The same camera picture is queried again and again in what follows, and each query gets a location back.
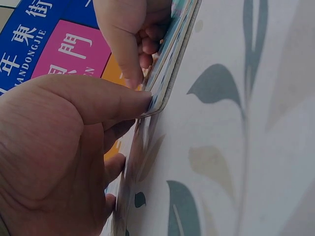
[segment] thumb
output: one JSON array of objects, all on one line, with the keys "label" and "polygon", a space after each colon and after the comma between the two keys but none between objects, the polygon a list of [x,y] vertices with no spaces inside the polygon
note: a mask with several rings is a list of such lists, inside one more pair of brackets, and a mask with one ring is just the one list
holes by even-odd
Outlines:
[{"label": "thumb", "polygon": [[44,89],[71,103],[85,125],[107,120],[131,120],[146,112],[151,94],[82,75],[45,75],[27,81],[5,95]]},{"label": "thumb", "polygon": [[94,0],[98,26],[110,46],[122,73],[132,89],[143,81],[135,34],[140,30],[146,13],[145,0],[128,4],[119,0]]},{"label": "thumb", "polygon": [[122,70],[127,85],[131,89],[136,89],[143,81],[143,71],[140,67],[135,36],[118,28],[110,30],[110,33],[104,36]]}]

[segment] gray leaf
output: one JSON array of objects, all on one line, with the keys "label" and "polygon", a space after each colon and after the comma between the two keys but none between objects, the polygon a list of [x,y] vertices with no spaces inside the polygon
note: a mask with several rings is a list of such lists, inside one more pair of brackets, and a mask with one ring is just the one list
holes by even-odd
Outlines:
[{"label": "gray leaf", "polygon": [[233,76],[221,64],[214,64],[206,69],[187,94],[195,94],[203,103],[216,103],[230,99],[241,107],[240,96]]},{"label": "gray leaf", "polygon": [[170,189],[168,236],[200,236],[200,223],[191,192],[177,181],[167,181]]}]

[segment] fingernail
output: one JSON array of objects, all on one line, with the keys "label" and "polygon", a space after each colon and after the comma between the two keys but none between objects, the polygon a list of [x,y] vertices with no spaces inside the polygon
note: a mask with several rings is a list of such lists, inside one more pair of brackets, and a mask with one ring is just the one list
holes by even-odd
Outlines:
[{"label": "fingernail", "polygon": [[135,90],[139,83],[137,82],[137,80],[132,80],[132,79],[125,79],[126,81],[126,85],[128,86],[128,88]]},{"label": "fingernail", "polygon": [[129,79],[125,79],[125,83],[126,83],[127,87],[131,89],[131,87],[132,87],[131,81]]}]

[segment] child's hand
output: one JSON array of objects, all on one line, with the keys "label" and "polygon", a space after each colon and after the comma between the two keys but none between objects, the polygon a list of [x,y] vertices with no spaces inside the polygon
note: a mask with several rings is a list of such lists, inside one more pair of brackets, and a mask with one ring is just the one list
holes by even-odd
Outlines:
[{"label": "child's hand", "polygon": [[172,0],[94,0],[98,25],[128,85],[142,83],[171,19]]}]

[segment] beige leaf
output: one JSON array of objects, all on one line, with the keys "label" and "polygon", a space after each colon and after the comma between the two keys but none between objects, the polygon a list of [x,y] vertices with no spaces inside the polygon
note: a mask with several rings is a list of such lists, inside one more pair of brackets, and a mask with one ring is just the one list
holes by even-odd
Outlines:
[{"label": "beige leaf", "polygon": [[219,234],[214,225],[212,214],[209,210],[209,207],[204,202],[204,200],[202,200],[202,208],[205,214],[206,229],[207,229],[206,236],[218,236]]},{"label": "beige leaf", "polygon": [[290,26],[275,83],[266,129],[315,94],[315,1],[302,0]]},{"label": "beige leaf", "polygon": [[235,203],[232,177],[220,150],[215,146],[189,149],[189,161],[193,171],[216,181]]},{"label": "beige leaf", "polygon": [[158,152],[161,148],[161,145],[163,143],[163,140],[165,138],[165,134],[158,138],[156,143],[153,145],[153,147],[148,151],[146,154],[145,161],[143,163],[143,168],[141,171],[141,175],[139,177],[139,181],[143,181],[149,174],[150,169],[152,168],[157,156]]}]

